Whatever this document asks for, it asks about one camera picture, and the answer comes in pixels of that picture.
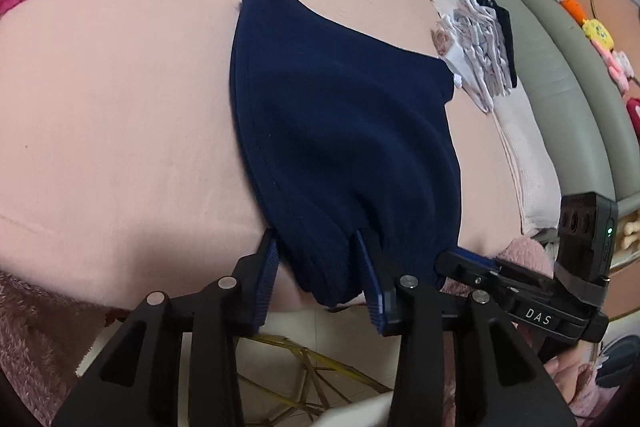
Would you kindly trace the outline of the person's right hand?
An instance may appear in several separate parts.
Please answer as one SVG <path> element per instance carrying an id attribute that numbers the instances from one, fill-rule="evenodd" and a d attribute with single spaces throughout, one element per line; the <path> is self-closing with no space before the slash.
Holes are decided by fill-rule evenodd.
<path id="1" fill-rule="evenodd" d="M 606 403 L 606 392 L 596 384 L 596 366 L 589 358 L 591 350 L 590 343 L 581 341 L 544 363 L 579 426 L 596 418 Z"/>

